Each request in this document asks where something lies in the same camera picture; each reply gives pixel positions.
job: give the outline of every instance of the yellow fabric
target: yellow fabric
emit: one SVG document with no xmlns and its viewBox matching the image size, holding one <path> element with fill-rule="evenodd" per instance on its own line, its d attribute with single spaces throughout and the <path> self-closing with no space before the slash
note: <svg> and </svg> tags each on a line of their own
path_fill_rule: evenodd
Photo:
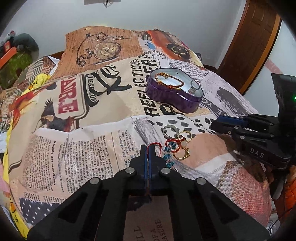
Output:
<svg viewBox="0 0 296 241">
<path fill-rule="evenodd" d="M 31 90 L 37 89 L 39 87 L 41 87 L 48 79 L 50 78 L 50 75 L 46 75 L 46 74 L 39 74 L 36 76 L 35 80 L 33 81 L 33 83 L 28 87 L 28 89 L 26 89 L 22 95 L 30 92 Z M 9 139 L 10 139 L 10 134 L 11 134 L 11 130 L 12 130 L 12 123 L 13 123 L 13 118 L 10 121 L 10 127 L 7 131 L 7 137 L 6 137 L 6 150 L 4 153 L 4 157 L 3 157 L 3 167 L 4 167 L 4 171 L 3 171 L 3 179 L 9 184 L 9 179 L 8 179 L 8 144 L 9 144 Z M 12 215 L 12 218 L 19 230 L 19 232 L 21 233 L 21 235 L 24 238 L 27 238 L 29 229 L 28 227 L 25 225 L 24 221 L 22 220 L 21 216 L 19 215 L 19 213 L 17 212 L 12 199 L 10 197 L 10 208 L 9 211 Z"/>
<path fill-rule="evenodd" d="M 48 79 L 50 78 L 49 74 L 39 74 L 34 79 L 33 83 L 28 87 L 29 90 L 36 89 L 41 87 Z"/>
<path fill-rule="evenodd" d="M 24 238 L 27 238 L 29 229 L 28 227 L 25 225 L 24 221 L 22 220 L 21 216 L 19 215 L 19 213 L 17 212 L 14 203 L 12 202 L 11 196 L 10 196 L 10 207 L 9 207 L 9 211 L 11 213 L 11 216 L 19 230 L 19 232 L 21 233 L 21 235 Z"/>
</svg>

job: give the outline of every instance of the newspaper print fabric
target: newspaper print fabric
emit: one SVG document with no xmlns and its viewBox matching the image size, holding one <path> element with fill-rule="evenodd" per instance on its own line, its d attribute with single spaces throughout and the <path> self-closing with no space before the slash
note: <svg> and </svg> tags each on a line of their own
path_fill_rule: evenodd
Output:
<svg viewBox="0 0 296 241">
<path fill-rule="evenodd" d="M 89 26 L 66 34 L 66 41 L 66 50 L 52 79 L 96 70 L 143 53 L 203 66 L 176 36 L 159 29 L 133 31 Z"/>
<path fill-rule="evenodd" d="M 16 98 L 19 97 L 24 92 L 24 90 L 26 90 L 28 86 L 33 83 L 38 74 L 48 74 L 54 66 L 55 63 L 53 63 L 47 56 L 36 60 L 27 67 L 28 69 L 23 71 L 24 73 L 21 73 L 19 78 L 16 80 L 16 86 L 4 90 L 0 94 L 1 132 L 6 132 L 9 129 L 12 111 L 14 109 L 13 103 L 15 102 Z"/>
<path fill-rule="evenodd" d="M 172 66 L 201 79 L 205 95 L 194 113 L 183 114 L 145 95 L 150 71 Z M 194 137 L 188 144 L 191 156 L 184 161 L 173 159 L 177 170 L 187 178 L 205 177 L 266 225 L 271 201 L 261 165 L 240 155 L 230 137 L 217 136 L 210 128 L 220 114 L 257 111 L 215 73 L 146 54 L 48 81 L 22 97 L 22 104 L 15 108 L 8 146 L 9 185 L 13 203 L 29 228 L 91 177 L 109 178 L 128 167 L 141 144 L 164 144 L 166 124 L 188 130 Z M 155 220 L 165 227 L 167 237 L 172 236 L 167 204 L 166 197 L 131 199 L 125 240 L 136 240 L 137 226 L 151 240 L 147 233 Z M 163 212 L 153 212 L 156 206 Z M 144 213 L 151 218 L 145 224 Z"/>
</svg>

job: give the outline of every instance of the purple tin box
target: purple tin box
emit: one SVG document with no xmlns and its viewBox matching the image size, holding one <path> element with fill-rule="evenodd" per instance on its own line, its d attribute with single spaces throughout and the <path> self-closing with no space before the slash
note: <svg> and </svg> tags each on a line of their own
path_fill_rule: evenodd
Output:
<svg viewBox="0 0 296 241">
<path fill-rule="evenodd" d="M 184 85 L 180 88 L 181 90 L 169 89 L 164 85 L 159 85 L 155 80 L 155 75 L 160 72 L 164 72 L 183 81 Z M 165 79 L 163 76 L 158 76 L 158 79 L 166 85 L 180 84 L 179 81 L 170 77 Z M 146 80 L 147 87 L 145 92 L 150 99 L 156 102 L 173 105 L 176 109 L 183 113 L 193 113 L 198 109 L 198 105 L 203 97 L 203 91 L 200 87 L 200 83 L 192 81 L 193 79 L 182 70 L 175 68 L 156 69 L 153 70 L 150 75 L 146 76 Z M 192 87 L 196 89 L 194 94 L 190 94 L 188 92 L 191 88 L 191 81 Z"/>
</svg>

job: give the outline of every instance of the watch face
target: watch face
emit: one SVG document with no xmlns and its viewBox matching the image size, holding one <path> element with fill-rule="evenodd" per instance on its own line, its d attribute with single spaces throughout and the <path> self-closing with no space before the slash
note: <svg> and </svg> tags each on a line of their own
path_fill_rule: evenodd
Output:
<svg viewBox="0 0 296 241">
<path fill-rule="evenodd" d="M 101 42 L 94 48 L 94 56 L 100 60 L 112 59 L 120 50 L 121 46 L 118 43 Z"/>
</svg>

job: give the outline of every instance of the ring with stone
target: ring with stone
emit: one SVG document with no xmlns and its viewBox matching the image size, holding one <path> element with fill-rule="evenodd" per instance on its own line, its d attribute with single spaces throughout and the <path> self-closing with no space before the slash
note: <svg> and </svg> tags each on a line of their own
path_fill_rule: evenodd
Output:
<svg viewBox="0 0 296 241">
<path fill-rule="evenodd" d="M 191 140 L 192 140 L 192 133 L 191 133 L 190 131 L 181 131 L 181 132 L 179 133 L 179 135 L 178 135 L 178 139 L 181 139 L 181 138 L 183 137 L 183 136 L 181 135 L 181 133 L 188 133 L 188 134 L 190 135 L 190 139 L 189 139 L 189 140 L 185 139 L 184 141 L 181 142 L 181 146 L 182 146 L 182 147 L 186 147 L 187 144 L 188 144 L 189 142 L 191 142 Z"/>
<path fill-rule="evenodd" d="M 199 85 L 198 89 L 196 89 L 195 87 L 192 86 L 193 81 L 194 81 L 197 85 Z M 197 90 L 199 90 L 200 88 L 201 88 L 200 80 L 199 80 L 199 79 L 192 79 L 191 82 L 190 82 L 190 88 L 189 88 L 189 90 L 188 90 L 188 93 L 191 94 L 191 95 L 194 95 L 195 92 L 196 92 Z"/>
<path fill-rule="evenodd" d="M 184 157 L 177 157 L 177 156 L 175 155 L 175 153 L 173 153 L 174 158 L 176 158 L 178 161 L 185 160 L 187 157 L 190 156 L 189 148 L 186 148 L 186 147 L 180 146 L 180 149 L 185 150 Z"/>
<path fill-rule="evenodd" d="M 174 130 L 174 132 L 177 134 L 177 137 L 170 137 L 168 134 L 165 133 L 165 129 L 167 128 L 171 128 L 172 130 Z M 173 125 L 165 125 L 163 127 L 163 136 L 166 138 L 166 139 L 177 139 L 178 136 L 179 136 L 179 131 L 177 129 L 177 127 L 173 126 Z"/>
</svg>

